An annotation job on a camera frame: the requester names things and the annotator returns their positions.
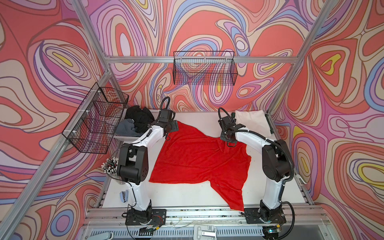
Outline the red t-shirt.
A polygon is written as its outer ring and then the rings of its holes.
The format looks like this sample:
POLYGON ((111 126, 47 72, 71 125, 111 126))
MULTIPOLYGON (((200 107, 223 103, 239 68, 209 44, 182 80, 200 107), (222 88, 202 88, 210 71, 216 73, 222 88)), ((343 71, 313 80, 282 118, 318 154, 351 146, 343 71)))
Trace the red t-shirt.
POLYGON ((199 184, 210 182, 233 210, 243 211, 242 188, 248 178, 251 156, 247 146, 229 147, 220 138, 178 123, 157 157, 150 182, 157 184, 199 184))

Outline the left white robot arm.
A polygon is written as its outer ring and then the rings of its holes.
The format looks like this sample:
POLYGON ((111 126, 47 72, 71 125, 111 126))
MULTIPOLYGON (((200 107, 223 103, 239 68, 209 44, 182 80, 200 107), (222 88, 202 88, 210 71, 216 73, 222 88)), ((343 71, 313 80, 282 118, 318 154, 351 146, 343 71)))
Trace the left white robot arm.
POLYGON ((117 176, 130 187, 132 208, 136 211, 150 208, 151 200, 145 184, 149 172, 149 150, 169 133, 179 130, 175 117, 172 110, 160 110, 157 119, 149 124, 148 130, 138 140, 120 148, 117 176))

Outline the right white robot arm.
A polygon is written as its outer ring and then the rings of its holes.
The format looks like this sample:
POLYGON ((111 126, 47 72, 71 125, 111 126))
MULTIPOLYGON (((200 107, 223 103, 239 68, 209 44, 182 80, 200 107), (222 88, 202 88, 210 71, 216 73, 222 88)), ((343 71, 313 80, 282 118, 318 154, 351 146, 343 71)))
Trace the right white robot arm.
POLYGON ((286 183, 294 178, 294 161, 283 140, 271 140, 249 130, 242 124, 236 124, 231 117, 220 117, 220 139, 236 144, 246 144, 262 155, 262 170, 267 177, 266 189, 261 200, 261 207, 276 210, 282 204, 282 196, 286 183))

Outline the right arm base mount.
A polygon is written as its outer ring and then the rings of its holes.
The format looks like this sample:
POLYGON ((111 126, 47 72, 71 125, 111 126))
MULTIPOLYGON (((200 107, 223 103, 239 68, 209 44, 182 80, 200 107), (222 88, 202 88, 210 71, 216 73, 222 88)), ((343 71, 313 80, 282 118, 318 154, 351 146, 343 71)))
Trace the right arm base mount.
POLYGON ((240 214, 246 218, 247 224, 283 225, 287 222, 280 201, 275 207, 269 208, 264 200, 260 200, 258 208, 245 208, 240 214))

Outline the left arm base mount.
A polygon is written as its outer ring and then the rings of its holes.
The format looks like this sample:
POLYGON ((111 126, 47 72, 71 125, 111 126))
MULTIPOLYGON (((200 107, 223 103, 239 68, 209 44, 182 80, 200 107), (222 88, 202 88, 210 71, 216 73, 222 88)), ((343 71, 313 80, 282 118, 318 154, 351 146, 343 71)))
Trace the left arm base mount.
POLYGON ((161 227, 166 223, 167 210, 153 209, 151 206, 145 211, 128 209, 122 214, 126 226, 153 226, 161 227))

